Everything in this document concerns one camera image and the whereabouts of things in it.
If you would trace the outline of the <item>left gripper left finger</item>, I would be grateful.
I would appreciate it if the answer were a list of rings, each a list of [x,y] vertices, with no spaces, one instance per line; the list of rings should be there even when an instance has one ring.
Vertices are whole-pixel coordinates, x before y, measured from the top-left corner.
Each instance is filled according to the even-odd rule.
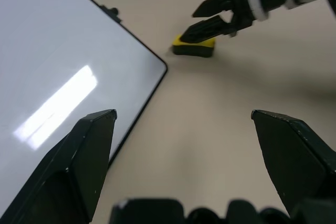
[[[116,110],[91,113],[41,160],[1,223],[90,223],[109,166]]]

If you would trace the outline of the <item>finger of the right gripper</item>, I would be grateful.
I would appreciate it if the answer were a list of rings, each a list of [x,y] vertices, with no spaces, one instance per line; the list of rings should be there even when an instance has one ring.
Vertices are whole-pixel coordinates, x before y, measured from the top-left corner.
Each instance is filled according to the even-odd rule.
[[[243,13],[242,0],[205,0],[194,11],[192,17],[211,17],[229,10],[241,15]]]
[[[181,36],[181,41],[196,44],[219,35],[236,34],[236,28],[219,15],[190,26]]]

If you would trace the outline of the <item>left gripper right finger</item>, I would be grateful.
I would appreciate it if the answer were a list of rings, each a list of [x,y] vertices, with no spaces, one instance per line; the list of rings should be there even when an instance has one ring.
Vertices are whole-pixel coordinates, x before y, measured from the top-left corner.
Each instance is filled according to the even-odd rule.
[[[335,151],[304,121],[254,110],[262,156],[276,191],[291,214],[304,199],[335,199]]]

